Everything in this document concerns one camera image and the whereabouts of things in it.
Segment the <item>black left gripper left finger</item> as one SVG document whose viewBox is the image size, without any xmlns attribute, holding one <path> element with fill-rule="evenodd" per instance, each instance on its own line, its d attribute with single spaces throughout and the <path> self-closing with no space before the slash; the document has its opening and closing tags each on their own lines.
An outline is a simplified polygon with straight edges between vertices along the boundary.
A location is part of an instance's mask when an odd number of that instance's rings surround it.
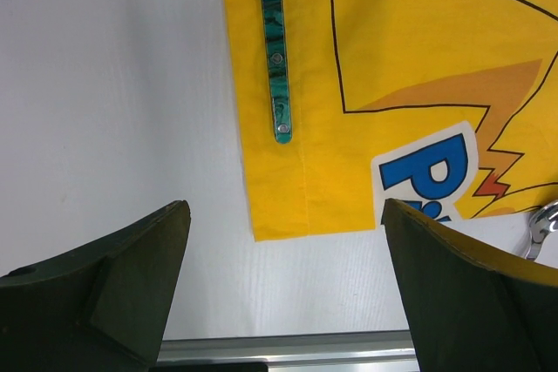
<svg viewBox="0 0 558 372">
<path fill-rule="evenodd" d="M 191 213 L 176 200 L 1 278 L 3 371 L 147 371 L 158 359 Z"/>
</svg>

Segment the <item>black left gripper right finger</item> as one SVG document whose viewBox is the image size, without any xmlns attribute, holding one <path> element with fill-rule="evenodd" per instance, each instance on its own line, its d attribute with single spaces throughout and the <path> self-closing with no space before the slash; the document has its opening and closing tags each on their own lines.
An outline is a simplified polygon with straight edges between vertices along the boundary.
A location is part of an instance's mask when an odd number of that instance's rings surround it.
<svg viewBox="0 0 558 372">
<path fill-rule="evenodd" d="M 386 239 L 423 371 L 555 371 L 557 270 L 389 199 Z"/>
</svg>

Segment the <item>silver spoon green handle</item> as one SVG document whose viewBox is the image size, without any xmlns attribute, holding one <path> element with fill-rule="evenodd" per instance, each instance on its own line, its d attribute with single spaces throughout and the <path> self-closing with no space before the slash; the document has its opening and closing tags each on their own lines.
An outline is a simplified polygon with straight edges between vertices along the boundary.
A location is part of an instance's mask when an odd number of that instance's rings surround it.
<svg viewBox="0 0 558 372">
<path fill-rule="evenodd" d="M 557 201 L 551 201 L 538 209 L 528 222 L 529 242 L 524 258 L 535 261 L 545 239 L 557 231 Z"/>
</svg>

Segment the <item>yellow cartoon placemat cloth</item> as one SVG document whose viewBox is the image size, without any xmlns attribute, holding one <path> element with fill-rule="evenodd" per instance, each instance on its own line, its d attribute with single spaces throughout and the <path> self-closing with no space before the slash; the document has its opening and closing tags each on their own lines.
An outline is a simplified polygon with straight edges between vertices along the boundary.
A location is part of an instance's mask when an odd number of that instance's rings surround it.
<svg viewBox="0 0 558 372">
<path fill-rule="evenodd" d="M 224 0 L 253 235 L 376 229 L 557 197 L 557 0 L 282 0 L 292 140 L 278 144 L 261 0 Z"/>
</svg>

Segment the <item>silver fork green handle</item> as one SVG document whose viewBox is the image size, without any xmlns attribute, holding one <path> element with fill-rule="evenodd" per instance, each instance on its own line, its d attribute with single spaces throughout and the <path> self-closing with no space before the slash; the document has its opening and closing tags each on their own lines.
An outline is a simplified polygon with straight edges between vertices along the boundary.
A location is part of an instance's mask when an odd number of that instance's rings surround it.
<svg viewBox="0 0 558 372">
<path fill-rule="evenodd" d="M 265 52 L 268 63 L 269 95 L 275 140 L 285 145 L 293 128 L 282 0 L 261 0 Z"/>
</svg>

